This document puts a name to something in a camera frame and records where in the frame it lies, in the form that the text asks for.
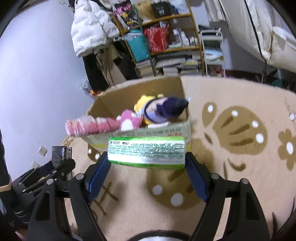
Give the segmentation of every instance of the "electrical outlet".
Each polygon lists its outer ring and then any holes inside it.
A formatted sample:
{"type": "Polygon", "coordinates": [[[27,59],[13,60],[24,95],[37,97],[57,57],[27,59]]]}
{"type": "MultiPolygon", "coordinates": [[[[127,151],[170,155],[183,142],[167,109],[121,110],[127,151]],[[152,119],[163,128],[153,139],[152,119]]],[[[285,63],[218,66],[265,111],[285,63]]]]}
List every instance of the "electrical outlet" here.
{"type": "Polygon", "coordinates": [[[40,167],[40,165],[36,161],[34,161],[31,165],[31,167],[36,169],[37,167],[40,167]]]}
{"type": "Polygon", "coordinates": [[[45,147],[41,146],[39,148],[39,151],[38,151],[42,156],[45,156],[46,153],[47,153],[47,150],[45,149],[45,147]]]}

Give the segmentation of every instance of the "pink plush toy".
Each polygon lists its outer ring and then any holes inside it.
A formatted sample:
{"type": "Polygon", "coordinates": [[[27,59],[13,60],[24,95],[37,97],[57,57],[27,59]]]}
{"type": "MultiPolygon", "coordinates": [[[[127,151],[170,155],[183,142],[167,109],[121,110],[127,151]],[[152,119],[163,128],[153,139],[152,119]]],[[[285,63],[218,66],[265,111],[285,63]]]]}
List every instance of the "pink plush toy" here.
{"type": "Polygon", "coordinates": [[[139,129],[142,123],[142,116],[137,116],[131,110],[125,110],[122,112],[121,116],[119,115],[116,120],[119,121],[120,131],[129,131],[139,129]]]}
{"type": "Polygon", "coordinates": [[[75,120],[67,120],[65,128],[68,136],[80,137],[116,131],[119,129],[119,122],[113,118],[93,118],[90,115],[84,115],[75,120]]]}

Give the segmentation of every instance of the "black box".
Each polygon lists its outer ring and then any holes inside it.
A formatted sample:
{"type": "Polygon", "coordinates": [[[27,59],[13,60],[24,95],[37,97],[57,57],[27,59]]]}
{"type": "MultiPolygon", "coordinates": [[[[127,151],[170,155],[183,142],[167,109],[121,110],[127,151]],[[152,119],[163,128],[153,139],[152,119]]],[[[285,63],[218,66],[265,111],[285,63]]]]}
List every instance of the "black box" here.
{"type": "MultiPolygon", "coordinates": [[[[72,158],[72,147],[68,146],[53,146],[52,147],[52,165],[55,167],[59,167],[66,160],[72,158]]],[[[70,172],[67,176],[64,176],[64,180],[71,180],[72,172],[70,172]]]]}
{"type": "Polygon", "coordinates": [[[151,5],[156,18],[172,15],[170,5],[167,2],[159,2],[151,5]]]}

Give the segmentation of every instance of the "metal screw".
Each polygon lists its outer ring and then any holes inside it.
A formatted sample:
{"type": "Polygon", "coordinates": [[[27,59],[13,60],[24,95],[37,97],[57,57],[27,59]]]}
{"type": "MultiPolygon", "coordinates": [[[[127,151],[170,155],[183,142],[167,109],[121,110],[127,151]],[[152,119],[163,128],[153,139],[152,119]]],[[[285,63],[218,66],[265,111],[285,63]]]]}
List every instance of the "metal screw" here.
{"type": "Polygon", "coordinates": [[[76,175],[77,180],[81,180],[82,178],[84,178],[84,175],[82,173],[76,175]]]}
{"type": "Polygon", "coordinates": [[[53,179],[48,179],[47,181],[46,181],[46,183],[48,184],[48,185],[50,185],[50,184],[53,184],[53,182],[54,182],[54,180],[53,179]]]}
{"type": "Polygon", "coordinates": [[[217,173],[213,173],[211,177],[216,180],[219,179],[219,175],[217,173]]]}
{"type": "Polygon", "coordinates": [[[242,183],[247,185],[247,184],[249,184],[249,180],[246,179],[246,178],[243,178],[243,179],[242,179],[242,183]]]}

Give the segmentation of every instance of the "beige blanket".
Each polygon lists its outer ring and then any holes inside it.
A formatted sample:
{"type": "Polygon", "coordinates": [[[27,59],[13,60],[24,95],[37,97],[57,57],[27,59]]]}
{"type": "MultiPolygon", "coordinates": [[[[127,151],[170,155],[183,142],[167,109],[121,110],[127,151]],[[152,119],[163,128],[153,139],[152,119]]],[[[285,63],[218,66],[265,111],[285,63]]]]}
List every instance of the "beige blanket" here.
{"type": "MultiPolygon", "coordinates": [[[[193,154],[225,179],[250,181],[272,235],[273,226],[281,227],[290,216],[296,194],[296,95],[235,79],[183,77],[182,82],[190,97],[193,154]]],[[[64,144],[73,147],[74,174],[83,173],[100,155],[81,138],[67,138],[64,144]]],[[[215,239],[223,235],[229,201],[215,239]]],[[[115,164],[91,205],[112,241],[187,240],[204,207],[185,170],[115,164]]],[[[75,229],[69,201],[67,208],[75,229]]]]}

